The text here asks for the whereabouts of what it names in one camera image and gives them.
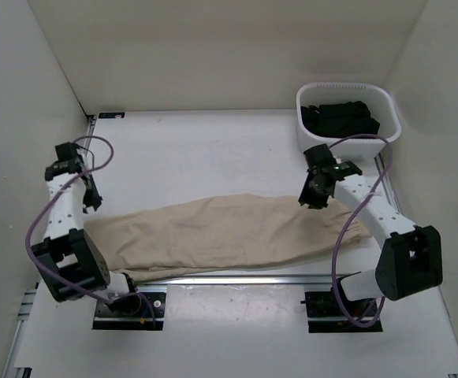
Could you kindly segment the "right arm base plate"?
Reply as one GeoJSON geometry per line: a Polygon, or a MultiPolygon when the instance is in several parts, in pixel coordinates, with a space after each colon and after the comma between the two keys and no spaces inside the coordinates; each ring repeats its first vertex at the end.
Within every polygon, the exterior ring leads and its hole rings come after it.
{"type": "MultiPolygon", "coordinates": [[[[359,322],[370,322],[378,310],[376,303],[370,306],[372,298],[344,303],[352,317],[359,322]]],[[[383,332],[381,321],[368,328],[350,323],[338,307],[332,291],[306,291],[304,300],[307,312],[308,332],[312,334],[329,333],[375,333],[383,332]]]]}

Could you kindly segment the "white plastic basket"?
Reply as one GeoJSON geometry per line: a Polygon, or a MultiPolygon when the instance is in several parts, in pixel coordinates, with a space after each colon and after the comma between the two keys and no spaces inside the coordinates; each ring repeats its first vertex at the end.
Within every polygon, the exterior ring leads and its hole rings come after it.
{"type": "MultiPolygon", "coordinates": [[[[300,151],[326,143],[336,138],[316,135],[307,130],[303,122],[302,106],[335,105],[344,102],[364,102],[371,116],[379,122],[378,134],[392,143],[401,134],[401,125],[393,99],[382,88],[369,83],[314,82],[303,85],[296,94],[296,135],[300,151]]],[[[333,148],[333,154],[343,160],[363,161],[375,158],[385,147],[380,139],[350,139],[333,148]]]]}

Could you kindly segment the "black trousers in basket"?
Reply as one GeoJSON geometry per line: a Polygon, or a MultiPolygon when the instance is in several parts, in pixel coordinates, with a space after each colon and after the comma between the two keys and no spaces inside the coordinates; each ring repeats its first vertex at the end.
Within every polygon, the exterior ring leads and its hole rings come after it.
{"type": "Polygon", "coordinates": [[[312,134],[343,139],[353,135],[377,135],[380,123],[375,120],[364,102],[345,102],[333,105],[301,106],[304,127],[312,134]]]}

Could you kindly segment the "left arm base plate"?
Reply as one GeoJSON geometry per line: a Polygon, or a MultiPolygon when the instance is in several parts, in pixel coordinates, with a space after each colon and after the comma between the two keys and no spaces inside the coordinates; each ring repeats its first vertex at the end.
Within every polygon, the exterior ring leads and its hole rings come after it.
{"type": "Polygon", "coordinates": [[[166,286],[145,285],[138,286],[138,290],[147,297],[154,314],[141,298],[130,298],[118,309],[97,302],[92,328],[104,331],[161,331],[165,323],[166,286]]]}

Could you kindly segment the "beige trousers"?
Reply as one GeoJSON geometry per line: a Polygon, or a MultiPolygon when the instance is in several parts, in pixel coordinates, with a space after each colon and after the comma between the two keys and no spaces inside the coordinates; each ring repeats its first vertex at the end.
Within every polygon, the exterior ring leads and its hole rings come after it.
{"type": "Polygon", "coordinates": [[[316,210],[289,195],[241,194],[89,220],[85,230],[111,271],[148,281],[328,253],[351,213],[335,199],[316,210]]]}

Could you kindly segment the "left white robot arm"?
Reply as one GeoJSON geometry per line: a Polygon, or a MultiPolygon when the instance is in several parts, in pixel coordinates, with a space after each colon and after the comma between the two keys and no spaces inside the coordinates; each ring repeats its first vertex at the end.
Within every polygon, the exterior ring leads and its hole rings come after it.
{"type": "Polygon", "coordinates": [[[87,169],[80,156],[57,160],[45,171],[50,198],[60,195],[48,211],[43,240],[32,246],[33,255],[51,272],[84,290],[101,295],[101,301],[114,301],[124,315],[138,312],[142,300],[132,279],[112,273],[99,248],[84,230],[83,214],[102,204],[92,175],[77,177],[67,188],[63,185],[87,169]]]}

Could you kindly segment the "aluminium frame rail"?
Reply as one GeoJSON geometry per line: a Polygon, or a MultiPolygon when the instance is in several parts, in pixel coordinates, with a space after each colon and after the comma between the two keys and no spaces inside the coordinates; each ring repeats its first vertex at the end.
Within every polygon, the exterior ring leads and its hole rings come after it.
{"type": "Polygon", "coordinates": [[[332,284],[330,275],[207,275],[178,276],[160,280],[138,280],[138,286],[164,285],[326,285],[332,284]]]}

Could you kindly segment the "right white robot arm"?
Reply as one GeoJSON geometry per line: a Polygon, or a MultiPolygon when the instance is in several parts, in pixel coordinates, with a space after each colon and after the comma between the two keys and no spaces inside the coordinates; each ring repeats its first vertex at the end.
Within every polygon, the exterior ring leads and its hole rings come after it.
{"type": "Polygon", "coordinates": [[[347,315],[365,298],[397,301],[443,282],[441,236],[433,226],[419,227],[371,190],[367,178],[352,162],[310,167],[299,203],[312,209],[336,199],[356,214],[372,234],[381,253],[374,269],[341,278],[330,305],[347,315]]]}

